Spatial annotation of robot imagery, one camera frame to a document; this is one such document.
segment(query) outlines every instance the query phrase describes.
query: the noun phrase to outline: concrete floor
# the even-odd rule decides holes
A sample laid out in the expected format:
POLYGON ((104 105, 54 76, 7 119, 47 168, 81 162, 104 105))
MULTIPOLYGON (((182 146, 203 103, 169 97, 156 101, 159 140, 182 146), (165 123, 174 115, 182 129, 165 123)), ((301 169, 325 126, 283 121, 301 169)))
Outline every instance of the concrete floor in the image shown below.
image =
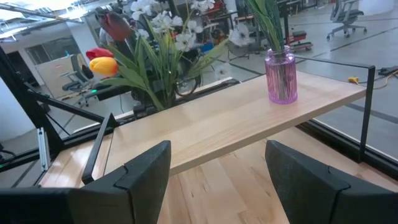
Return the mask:
MULTIPOLYGON (((398 0, 393 11, 379 14, 376 16, 362 16, 356 22, 357 25, 366 26, 368 33, 363 34, 362 30, 357 30, 349 39, 344 38, 343 33, 336 33, 329 42, 326 40, 327 34, 335 27, 340 26, 329 20, 332 5, 326 5, 319 9, 309 9, 298 15, 289 17, 289 26, 294 30, 305 30, 307 40, 314 46, 308 52, 296 52, 297 55, 306 57, 327 58, 343 62, 356 62, 375 65, 376 69, 381 67, 391 67, 398 65, 398 0)), ((229 63, 231 76, 245 81, 265 73, 264 54, 250 55, 250 59, 237 58, 229 63)), ((228 62, 227 51, 215 62, 214 67, 228 62)), ((359 77, 360 81, 365 81, 367 71, 365 69, 333 65, 320 62, 297 60, 297 70, 324 77, 330 77, 341 81, 346 81, 350 76, 359 77)), ((217 78, 211 69, 204 72, 204 84, 211 83, 217 78)), ((384 80, 377 81, 375 86, 379 86, 384 80)), ((386 154, 398 158, 398 104, 394 95, 398 93, 396 88, 398 80, 391 79, 388 86, 375 90, 373 94, 373 115, 371 116, 368 144, 386 154)), ((74 104, 77 99, 70 99, 67 102, 74 104)), ((89 107, 84 110, 104 116, 109 112, 118 115, 130 111, 136 102, 129 94, 115 96, 113 98, 98 101, 90 99, 89 107)), ((358 100, 351 105, 343 106, 327 114, 318 117, 326 124, 359 139, 364 100, 358 100)), ((93 123, 85 118, 70 114, 57 108, 52 108, 50 113, 69 133, 74 130, 93 123)), ((67 134, 53 123, 55 129, 64 138, 67 134)), ((15 153, 37 147, 35 131, 31 131, 23 136, 2 142, 3 146, 15 153)), ((0 187, 25 187, 32 185, 34 180, 40 175, 38 162, 25 164, 13 170, 0 173, 0 187), (19 178, 29 166, 30 169, 24 178, 19 178)))

